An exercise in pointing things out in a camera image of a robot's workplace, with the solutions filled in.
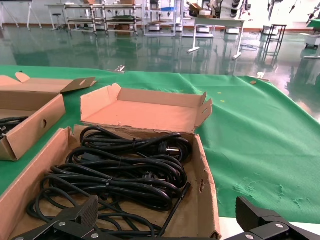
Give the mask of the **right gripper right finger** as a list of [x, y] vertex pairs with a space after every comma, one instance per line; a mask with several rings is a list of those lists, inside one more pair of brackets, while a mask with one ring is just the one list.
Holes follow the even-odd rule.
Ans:
[[276, 211], [253, 205], [239, 196], [235, 201], [236, 221], [243, 232], [229, 240], [319, 240], [312, 233], [285, 220]]

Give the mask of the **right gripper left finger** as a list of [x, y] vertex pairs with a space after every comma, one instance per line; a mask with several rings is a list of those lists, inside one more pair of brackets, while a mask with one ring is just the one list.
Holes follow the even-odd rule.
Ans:
[[80, 206], [63, 209], [47, 223], [26, 216], [11, 235], [12, 240], [106, 240], [108, 235], [95, 229], [98, 197], [91, 196]]

